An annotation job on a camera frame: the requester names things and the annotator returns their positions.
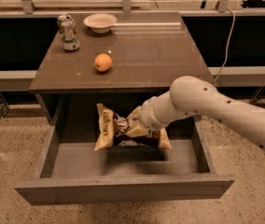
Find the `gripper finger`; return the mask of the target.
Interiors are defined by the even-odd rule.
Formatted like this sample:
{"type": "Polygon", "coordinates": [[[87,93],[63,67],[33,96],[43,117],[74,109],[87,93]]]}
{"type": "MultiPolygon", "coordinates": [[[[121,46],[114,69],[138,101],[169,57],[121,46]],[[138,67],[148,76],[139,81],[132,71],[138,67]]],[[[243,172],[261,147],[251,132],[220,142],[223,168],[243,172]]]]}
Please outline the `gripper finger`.
{"type": "Polygon", "coordinates": [[[126,120],[125,118],[118,118],[116,136],[124,135],[126,131],[129,129],[129,127],[130,124],[128,120],[126,120]]]}

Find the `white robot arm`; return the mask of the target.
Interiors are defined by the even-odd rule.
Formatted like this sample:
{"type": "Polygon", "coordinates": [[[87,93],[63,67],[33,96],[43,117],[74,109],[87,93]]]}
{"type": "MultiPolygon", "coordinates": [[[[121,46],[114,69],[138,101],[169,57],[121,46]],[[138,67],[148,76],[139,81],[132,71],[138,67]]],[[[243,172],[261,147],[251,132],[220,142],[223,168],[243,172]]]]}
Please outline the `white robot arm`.
{"type": "Polygon", "coordinates": [[[197,77],[177,78],[164,94],[144,101],[128,118],[118,120],[119,133],[144,136],[196,115],[217,120],[265,150],[265,108],[236,101],[197,77]]]}

